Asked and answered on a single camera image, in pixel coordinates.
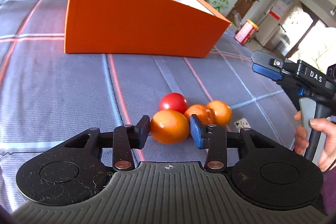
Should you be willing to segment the person right hand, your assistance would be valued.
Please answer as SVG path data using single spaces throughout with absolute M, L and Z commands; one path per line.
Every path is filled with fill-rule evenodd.
M 307 140 L 307 131 L 301 123 L 300 111 L 295 114 L 294 120 L 299 122 L 295 131 L 294 151 L 299 155 L 303 155 L 309 146 L 309 141 Z M 331 170 L 335 167 L 335 124 L 327 119 L 311 119 L 310 125 L 312 129 L 326 134 L 326 142 L 319 159 L 318 167 L 322 172 Z

